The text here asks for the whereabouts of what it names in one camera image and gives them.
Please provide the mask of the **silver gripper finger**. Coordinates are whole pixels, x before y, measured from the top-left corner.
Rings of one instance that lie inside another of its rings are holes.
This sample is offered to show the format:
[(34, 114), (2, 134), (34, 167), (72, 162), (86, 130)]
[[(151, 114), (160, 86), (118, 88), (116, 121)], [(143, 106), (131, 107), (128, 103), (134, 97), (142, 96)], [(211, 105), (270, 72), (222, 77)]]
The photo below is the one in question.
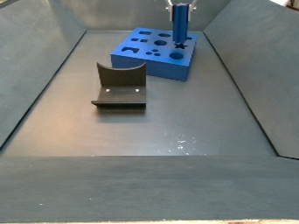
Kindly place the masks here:
[(170, 13), (170, 21), (174, 21), (174, 3), (172, 0), (164, 0), (166, 2), (166, 9)]
[(191, 3), (190, 3), (190, 7), (188, 7), (188, 21), (191, 21), (192, 12), (196, 11), (196, 9), (198, 9), (196, 3), (198, 3), (198, 0), (192, 0)]

